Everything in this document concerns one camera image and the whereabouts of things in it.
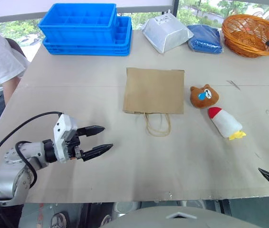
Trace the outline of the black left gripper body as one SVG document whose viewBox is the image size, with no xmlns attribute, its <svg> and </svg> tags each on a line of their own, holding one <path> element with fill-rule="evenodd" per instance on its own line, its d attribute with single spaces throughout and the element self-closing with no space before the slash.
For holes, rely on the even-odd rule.
<svg viewBox="0 0 269 228">
<path fill-rule="evenodd" d="M 69 159 L 81 159 L 83 151 L 80 149 L 80 139 L 77 133 L 69 140 L 65 141 L 67 155 Z"/>
</svg>

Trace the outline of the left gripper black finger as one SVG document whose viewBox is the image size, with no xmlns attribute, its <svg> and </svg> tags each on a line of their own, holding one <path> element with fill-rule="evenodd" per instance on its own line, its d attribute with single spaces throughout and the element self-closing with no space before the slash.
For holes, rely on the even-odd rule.
<svg viewBox="0 0 269 228">
<path fill-rule="evenodd" d="M 94 147 L 87 152 L 83 152 L 82 150 L 80 150 L 80 155 L 77 157 L 77 159 L 82 159 L 84 162 L 86 162 L 88 160 L 101 156 L 102 154 L 110 150 L 112 147 L 113 147 L 113 144 L 103 144 L 103 145 Z"/>
<path fill-rule="evenodd" d="M 87 126 L 87 127 L 82 127 L 82 128 L 78 128 L 77 129 L 77 134 L 78 136 L 92 136 L 92 135 L 96 135 L 99 134 L 100 132 L 104 131 L 105 128 L 102 126 L 98 126 L 98 125 L 92 125 L 92 126 Z"/>
</svg>

